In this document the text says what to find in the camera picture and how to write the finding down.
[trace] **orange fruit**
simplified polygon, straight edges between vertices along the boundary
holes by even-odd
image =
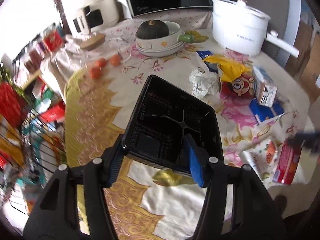
[[[121,56],[119,54],[115,54],[111,57],[111,59],[109,61],[110,61],[111,65],[119,66],[121,63],[121,60],[122,60]]]
[[[107,65],[107,60],[105,58],[99,58],[95,63],[94,66],[95,67],[99,67],[99,68],[103,68]]]
[[[90,68],[90,77],[92,79],[99,79],[102,76],[101,68],[92,67]]]

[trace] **stacked plate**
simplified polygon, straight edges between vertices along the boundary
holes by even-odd
[[[165,56],[174,54],[174,53],[178,52],[180,49],[182,49],[183,45],[184,45],[184,42],[181,41],[181,42],[178,42],[177,44],[174,44],[170,47],[155,50],[155,49],[143,49],[136,42],[136,47],[137,47],[138,51],[140,51],[141,54],[148,56],[148,57],[165,57]]]

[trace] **air fryer handle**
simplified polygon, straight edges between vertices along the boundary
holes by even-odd
[[[77,10],[76,19],[77,19],[79,28],[81,30],[81,33],[83,35],[88,35],[91,32],[91,29],[88,25],[84,8]]]
[[[275,44],[279,48],[284,49],[285,51],[289,52],[295,58],[297,58],[299,56],[299,51],[295,47],[293,47],[290,44],[286,43],[285,41],[277,38],[275,35],[267,33],[266,40]]]

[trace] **silver screw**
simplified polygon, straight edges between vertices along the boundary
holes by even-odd
[[[68,168],[68,166],[66,164],[61,164],[59,165],[59,171],[65,171]]]
[[[217,163],[217,162],[218,162],[218,158],[211,156],[211,157],[209,158],[209,162],[210,162],[210,163]]]
[[[102,163],[102,159],[101,158],[94,158],[92,162],[94,164],[99,164],[99,163]]]
[[[250,166],[249,164],[243,165],[243,168],[244,168],[246,171],[251,171],[251,166]]]

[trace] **pot lid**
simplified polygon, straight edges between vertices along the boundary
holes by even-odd
[[[212,2],[216,4],[224,4],[224,5],[236,7],[239,10],[243,10],[244,13],[250,13],[263,20],[268,21],[271,19],[271,17],[268,14],[265,14],[264,12],[259,11],[258,9],[255,9],[253,7],[247,6],[247,2],[245,0],[237,0],[237,2],[230,1],[230,0],[212,0]]]

